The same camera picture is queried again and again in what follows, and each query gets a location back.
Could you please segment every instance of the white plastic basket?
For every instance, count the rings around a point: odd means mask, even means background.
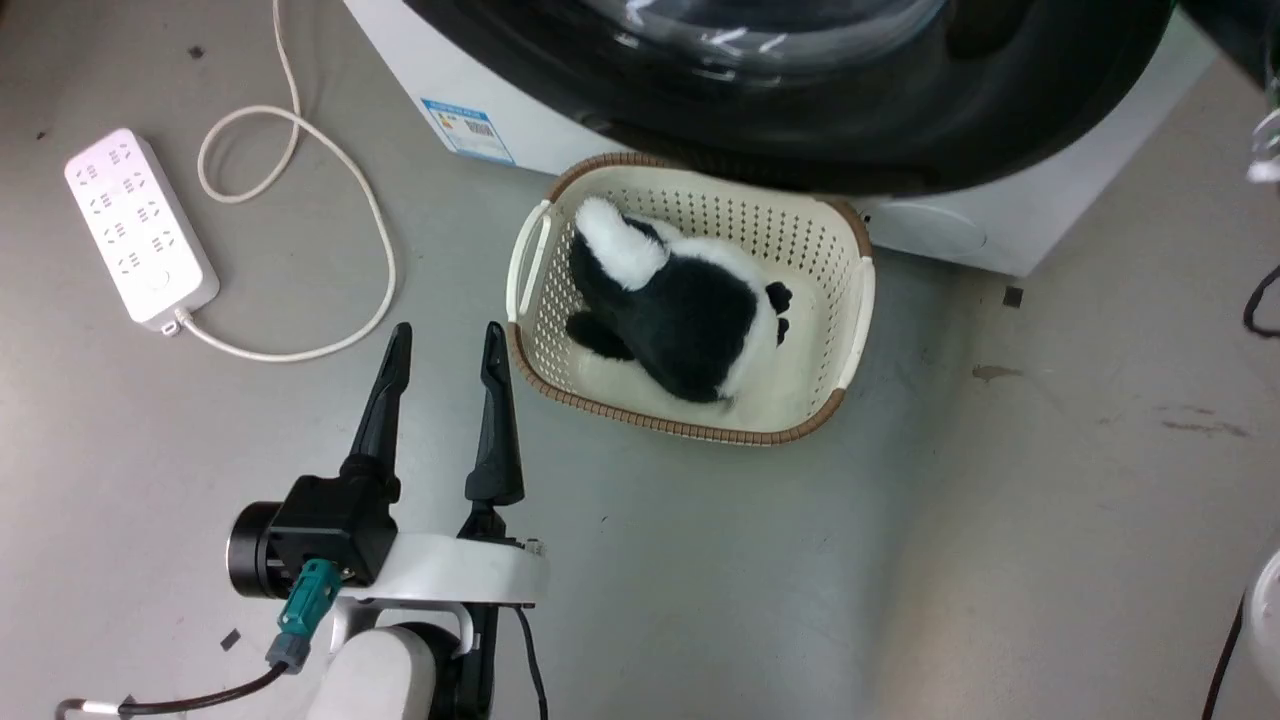
[[[604,360],[564,334],[582,307],[568,269],[571,220],[588,196],[667,220],[689,236],[740,243],[792,292],[791,327],[769,388],[753,401],[696,405],[663,391],[636,363]],[[534,208],[511,256],[512,355],[540,392],[607,418],[691,438],[780,445],[827,421],[861,359],[876,300],[870,238],[851,208],[675,169],[639,154],[585,160]]]

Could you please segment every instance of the washing machine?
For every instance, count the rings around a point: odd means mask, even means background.
[[[346,1],[452,152],[559,174],[641,150],[1010,275],[1219,53],[1169,0]]]

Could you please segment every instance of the teal connector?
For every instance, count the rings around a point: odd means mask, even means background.
[[[307,560],[275,624],[280,626],[282,633],[311,639],[320,626],[320,620],[324,620],[325,614],[333,607],[339,589],[342,589],[342,575],[337,565],[328,560]]]
[[[333,562],[308,560],[302,566],[302,573],[289,591],[289,598],[284,601],[284,610],[275,619],[280,633],[266,651],[268,664],[285,664],[285,673],[289,675],[302,671],[302,665],[311,653],[311,638],[340,589],[342,574]]]

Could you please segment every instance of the power outlet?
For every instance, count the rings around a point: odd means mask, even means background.
[[[67,184],[133,322],[165,334],[218,295],[205,250],[145,140],[120,128],[67,163]]]

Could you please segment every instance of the stuffed animal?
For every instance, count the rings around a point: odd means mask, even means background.
[[[566,332],[603,357],[636,361],[690,402],[735,400],[782,345],[791,291],[765,283],[741,247],[685,237],[669,223],[623,215],[588,197],[575,215],[573,283],[586,310]]]

